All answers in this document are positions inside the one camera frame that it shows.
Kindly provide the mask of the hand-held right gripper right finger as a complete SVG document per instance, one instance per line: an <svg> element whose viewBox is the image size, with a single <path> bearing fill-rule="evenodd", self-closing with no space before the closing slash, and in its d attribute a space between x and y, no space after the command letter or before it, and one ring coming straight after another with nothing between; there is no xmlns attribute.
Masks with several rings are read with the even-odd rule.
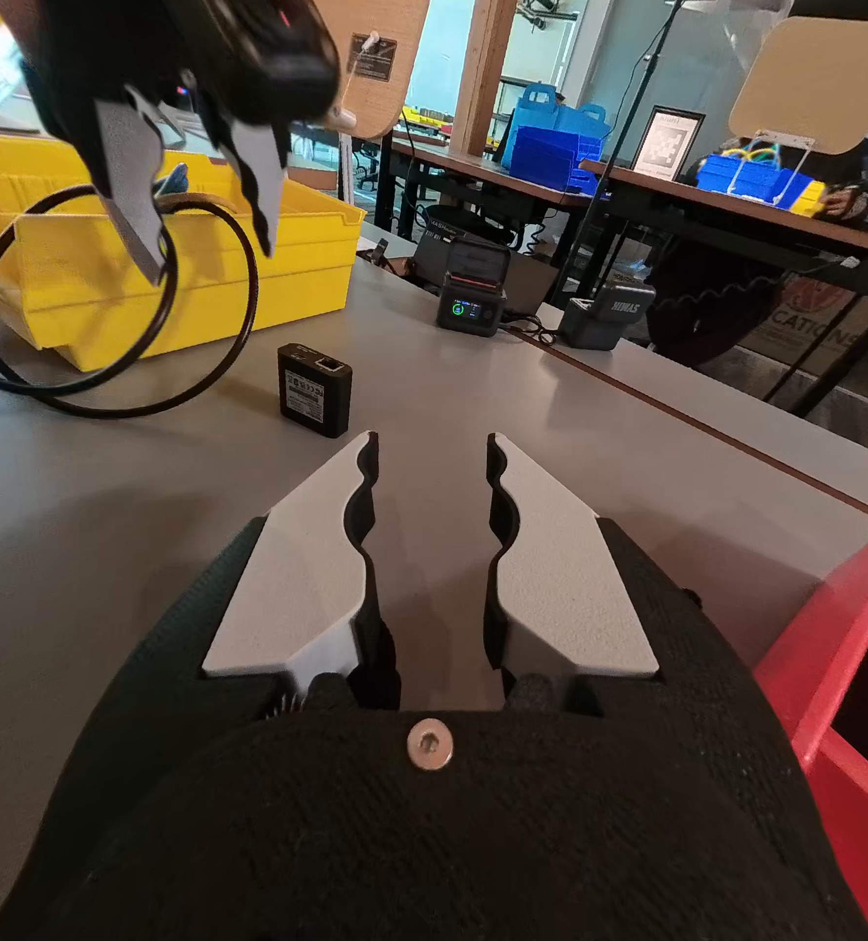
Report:
<svg viewBox="0 0 868 941"><path fill-rule="evenodd" d="M506 435L487 437L489 563L483 639L508 688L544 676L565 702L579 676L660 670L599 515Z"/></svg>

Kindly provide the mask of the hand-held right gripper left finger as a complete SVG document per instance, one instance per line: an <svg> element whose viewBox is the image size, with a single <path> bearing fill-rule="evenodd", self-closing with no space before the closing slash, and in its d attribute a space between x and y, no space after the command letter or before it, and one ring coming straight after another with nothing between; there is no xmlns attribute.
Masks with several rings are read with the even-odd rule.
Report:
<svg viewBox="0 0 868 941"><path fill-rule="evenodd" d="M361 707L399 708L395 646L364 548L378 476L378 434L363 432L269 510L205 676L275 676L302 698L315 677L337 674Z"/></svg>

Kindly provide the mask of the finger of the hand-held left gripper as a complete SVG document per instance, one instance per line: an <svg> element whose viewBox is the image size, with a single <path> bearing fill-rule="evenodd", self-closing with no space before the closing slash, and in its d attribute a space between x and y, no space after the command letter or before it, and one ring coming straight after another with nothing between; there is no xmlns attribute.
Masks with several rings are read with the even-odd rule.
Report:
<svg viewBox="0 0 868 941"><path fill-rule="evenodd" d="M242 196L251 209L252 227L265 258L272 258L275 253L287 177L286 136L273 124L226 120L219 143L219 149L239 179Z"/></svg>
<svg viewBox="0 0 868 941"><path fill-rule="evenodd" d="M161 170L165 145L157 125L158 109L132 86L121 100L96 100L108 194L100 197L135 266L153 286L164 274L161 249L164 223L153 187Z"/></svg>

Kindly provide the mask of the large yellow plastic bin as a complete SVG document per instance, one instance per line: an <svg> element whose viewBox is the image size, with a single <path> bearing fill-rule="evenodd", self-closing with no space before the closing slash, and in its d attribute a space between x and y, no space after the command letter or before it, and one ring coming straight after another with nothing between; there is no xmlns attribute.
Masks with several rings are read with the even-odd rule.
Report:
<svg viewBox="0 0 868 941"><path fill-rule="evenodd" d="M260 281L256 330L346 305L362 209L285 182L275 253L268 258L227 162L168 151L161 175L180 163L188 168L188 194L222 203L252 243ZM55 351L79 371L116 361L141 336L161 297L160 288L131 261L98 197L19 219L38 200L88 182L68 144L0 136L0 234L16 224L15 242L0 262L0 323L32 347ZM147 357L233 337L247 310L246 257L228 225L197 210L166 222L178 254L178 290Z"/></svg>

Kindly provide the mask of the black ethernet splitter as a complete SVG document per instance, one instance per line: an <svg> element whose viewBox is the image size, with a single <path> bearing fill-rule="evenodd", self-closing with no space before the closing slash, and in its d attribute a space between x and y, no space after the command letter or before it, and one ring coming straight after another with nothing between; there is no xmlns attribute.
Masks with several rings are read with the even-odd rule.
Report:
<svg viewBox="0 0 868 941"><path fill-rule="evenodd" d="M352 367L300 344L277 350L278 399L282 417L335 440L348 431Z"/></svg>

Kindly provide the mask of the red plastic bin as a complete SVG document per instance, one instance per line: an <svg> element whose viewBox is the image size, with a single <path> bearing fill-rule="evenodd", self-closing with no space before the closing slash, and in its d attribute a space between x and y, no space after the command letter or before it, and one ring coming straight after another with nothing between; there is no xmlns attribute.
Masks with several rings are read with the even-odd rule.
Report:
<svg viewBox="0 0 868 941"><path fill-rule="evenodd" d="M868 543L814 590L754 675L868 920Z"/></svg>

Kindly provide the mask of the plywood chair back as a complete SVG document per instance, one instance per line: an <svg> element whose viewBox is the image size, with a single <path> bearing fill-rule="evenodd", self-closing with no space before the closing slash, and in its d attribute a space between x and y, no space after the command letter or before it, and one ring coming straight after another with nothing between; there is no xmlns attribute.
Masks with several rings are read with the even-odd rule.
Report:
<svg viewBox="0 0 868 941"><path fill-rule="evenodd" d="M401 115L428 1L317 1L339 53L341 84L317 124L362 139L392 130Z"/></svg>

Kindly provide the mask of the black storage case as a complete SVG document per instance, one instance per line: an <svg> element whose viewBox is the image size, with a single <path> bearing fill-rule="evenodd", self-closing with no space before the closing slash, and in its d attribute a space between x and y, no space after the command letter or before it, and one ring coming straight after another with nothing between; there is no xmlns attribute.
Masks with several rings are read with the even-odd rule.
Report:
<svg viewBox="0 0 868 941"><path fill-rule="evenodd" d="M451 244L460 238L484 246L492 255L503 253L509 265L503 282L505 310L516 314L534 314L559 276L558 269L531 256L514 252L479 236L460 230L454 234L425 232L412 258L412 276L428 291L438 295L447 271Z"/></svg>

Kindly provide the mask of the black device with screen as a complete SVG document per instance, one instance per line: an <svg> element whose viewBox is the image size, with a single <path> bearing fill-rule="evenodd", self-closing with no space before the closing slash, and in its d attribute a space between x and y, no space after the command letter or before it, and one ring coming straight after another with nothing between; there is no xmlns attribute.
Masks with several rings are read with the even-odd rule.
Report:
<svg viewBox="0 0 868 941"><path fill-rule="evenodd" d="M483 338L496 335L505 309L501 284L445 273L436 326Z"/></svg>

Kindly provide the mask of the blue plastic bin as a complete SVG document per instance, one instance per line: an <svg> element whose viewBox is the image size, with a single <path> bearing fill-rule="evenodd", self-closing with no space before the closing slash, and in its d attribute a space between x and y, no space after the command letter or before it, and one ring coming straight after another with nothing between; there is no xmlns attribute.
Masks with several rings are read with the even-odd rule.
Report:
<svg viewBox="0 0 868 941"><path fill-rule="evenodd" d="M574 108L558 102L554 86L524 88L512 113L501 166L514 178L559 192L591 197L597 177L581 168L601 158L612 127L603 106Z"/></svg>
<svg viewBox="0 0 868 941"><path fill-rule="evenodd" d="M720 154L709 155L696 174L699 189L765 203L782 210L790 209L811 180L803 173L781 169L775 162Z"/></svg>

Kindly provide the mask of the printed cardboard box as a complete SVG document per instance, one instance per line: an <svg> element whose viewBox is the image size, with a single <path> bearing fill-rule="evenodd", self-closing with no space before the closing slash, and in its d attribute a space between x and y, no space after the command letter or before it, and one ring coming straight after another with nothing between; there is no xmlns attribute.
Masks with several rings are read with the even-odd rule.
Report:
<svg viewBox="0 0 868 941"><path fill-rule="evenodd" d="M868 297L794 276L783 288L768 318L744 337L739 346L789 366L813 341L823 337L802 365L804 370L819 375L851 348L867 328Z"/></svg>

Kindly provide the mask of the black light stand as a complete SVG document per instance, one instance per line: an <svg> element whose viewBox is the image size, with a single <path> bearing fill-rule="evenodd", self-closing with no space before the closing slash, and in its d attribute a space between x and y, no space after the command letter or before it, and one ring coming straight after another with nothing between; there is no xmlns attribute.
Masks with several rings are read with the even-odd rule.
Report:
<svg viewBox="0 0 868 941"><path fill-rule="evenodd" d="M592 229L595 227L599 221L599 218L601 217L603 212L602 205L604 197L607 193L609 182L616 168L616 162L620 155L620 151L624 146L631 124L633 123L639 110L648 85L658 67L663 53L663 48L670 34L673 23L675 22L675 18L682 9L683 5L683 1L674 1L671 3L670 13L668 14L666 20L660 26L653 41L639 58L638 64L645 65L645 69L641 78L635 85L631 82L628 83L626 90L634 91L633 98L630 102L623 122L618 126L619 133L616 136L616 141L614 142L611 149L609 160L607 161L603 171L597 174L597 185L595 193L593 194L591 203L587 208L584 217L581 219L577 233L571 240L569 254L561 266L558 280L555 283L554 289L548 298L548 302L555 306L567 302L566 288L568 287L568 283L572 274L577 272L581 248L583 247L586 238L592 233Z"/></svg>

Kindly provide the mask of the framed picture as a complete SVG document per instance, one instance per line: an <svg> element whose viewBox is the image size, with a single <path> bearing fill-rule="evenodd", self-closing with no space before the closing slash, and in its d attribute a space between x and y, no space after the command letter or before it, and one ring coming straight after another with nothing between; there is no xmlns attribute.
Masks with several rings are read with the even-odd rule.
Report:
<svg viewBox="0 0 868 941"><path fill-rule="evenodd" d="M655 105L630 171L662 182L675 182L684 170L705 117L702 112Z"/></svg>

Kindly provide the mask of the clear acrylic stand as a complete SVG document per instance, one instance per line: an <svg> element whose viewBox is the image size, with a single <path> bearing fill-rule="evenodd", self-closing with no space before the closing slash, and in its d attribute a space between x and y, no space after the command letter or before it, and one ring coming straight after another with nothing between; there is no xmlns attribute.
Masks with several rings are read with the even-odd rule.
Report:
<svg viewBox="0 0 868 941"><path fill-rule="evenodd" d="M757 131L743 144L722 151L719 160L730 162L725 195L789 211L804 199L819 205L825 185L804 174L804 164L815 138L774 131Z"/></svg>

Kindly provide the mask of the wooden post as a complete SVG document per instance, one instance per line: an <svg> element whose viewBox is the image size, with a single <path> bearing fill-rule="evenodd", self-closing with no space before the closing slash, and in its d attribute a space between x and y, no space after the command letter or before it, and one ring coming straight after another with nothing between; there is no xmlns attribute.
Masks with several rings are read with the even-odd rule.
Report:
<svg viewBox="0 0 868 941"><path fill-rule="evenodd" d="M493 120L517 1L476 1L448 150L481 157Z"/></svg>

